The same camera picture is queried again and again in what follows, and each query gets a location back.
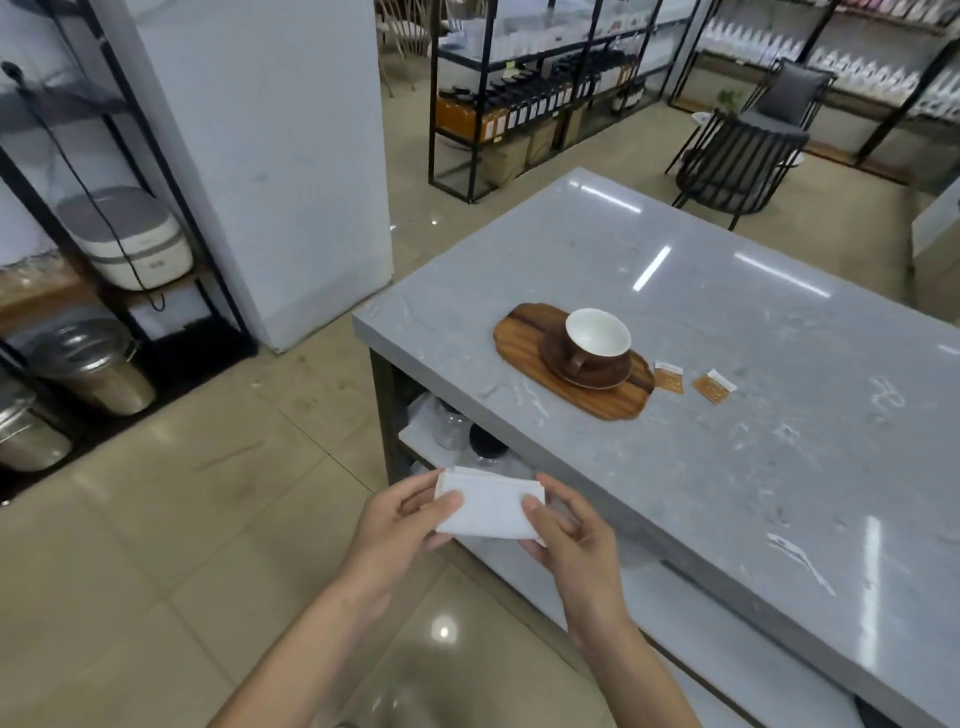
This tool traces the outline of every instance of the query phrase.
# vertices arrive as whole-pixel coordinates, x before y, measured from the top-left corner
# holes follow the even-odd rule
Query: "wooden serving board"
[[[654,391],[650,366],[630,352],[634,368],[630,378],[612,389],[583,389],[550,373],[540,359],[540,339],[548,329],[562,324],[566,312],[549,303],[521,303],[493,329],[496,350],[508,364],[519,369],[555,395],[601,420],[632,420]]]

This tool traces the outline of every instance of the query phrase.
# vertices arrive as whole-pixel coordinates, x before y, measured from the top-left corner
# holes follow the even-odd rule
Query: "hand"
[[[434,529],[464,504],[460,491],[434,500],[440,471],[414,475],[371,497],[360,514],[338,579],[360,599],[368,619],[382,615],[414,557],[450,536]]]
[[[520,545],[553,574],[570,639],[583,652],[594,639],[624,626],[634,629],[620,585],[616,537],[575,490],[544,473],[537,473],[537,480],[547,500],[558,499],[578,522],[527,496],[523,511],[546,548],[535,541]]]

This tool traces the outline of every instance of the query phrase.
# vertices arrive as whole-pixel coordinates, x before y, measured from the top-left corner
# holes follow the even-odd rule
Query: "rice cooker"
[[[128,291],[150,290],[193,268],[193,253],[180,223],[156,197],[127,186],[97,190],[92,197],[96,206],[84,194],[63,200],[57,205],[57,215],[93,266],[113,285]],[[97,207],[110,221],[115,236]]]

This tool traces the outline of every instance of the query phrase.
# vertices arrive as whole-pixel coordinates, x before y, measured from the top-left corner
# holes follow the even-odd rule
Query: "power cord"
[[[113,227],[112,223],[109,221],[105,213],[100,209],[100,206],[97,204],[97,201],[94,199],[93,195],[90,193],[90,190],[87,188],[84,181],[81,179],[80,175],[77,173],[76,168],[73,166],[73,163],[70,161],[70,158],[67,156],[66,152],[63,149],[63,146],[60,144],[60,141],[57,139],[57,136],[54,134],[53,130],[50,128],[50,125],[47,124],[46,120],[43,118],[43,115],[37,110],[34,104],[35,93],[27,87],[26,80],[23,77],[23,70],[16,63],[12,61],[0,61],[0,69],[3,70],[4,74],[16,84],[17,93],[20,96],[20,99],[23,101],[23,105],[26,108],[27,112],[35,119],[37,124],[40,125],[47,135],[50,137],[50,140],[57,147],[57,151],[60,152],[60,156],[63,157],[63,161],[66,163],[67,168],[70,170],[70,174],[73,175],[73,178],[77,181],[77,184],[80,185],[81,189],[84,191],[84,195],[89,200],[90,204],[93,205],[93,208],[97,211],[97,214],[100,216],[100,219],[104,221],[107,225],[110,234],[113,235],[113,239],[116,241],[117,247],[120,248],[120,253],[123,255],[124,260],[127,261],[127,264],[130,266],[130,269],[133,271],[133,276],[136,278],[136,282],[140,285],[141,290],[146,294],[147,302],[150,304],[150,308],[154,311],[160,312],[166,309],[167,301],[166,297],[161,293],[160,294],[160,304],[157,305],[154,301],[153,295],[147,289],[147,286],[144,285],[143,280],[140,278],[140,274],[136,270],[136,266],[133,265],[133,260],[127,254],[127,250],[123,247],[123,243],[120,241],[120,235],[117,233],[116,229]]]

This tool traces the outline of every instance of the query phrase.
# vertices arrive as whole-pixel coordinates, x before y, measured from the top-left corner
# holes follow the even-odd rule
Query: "cup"
[[[598,308],[580,308],[566,317],[561,331],[566,369],[596,371],[617,363],[630,350],[630,330],[616,316]]]

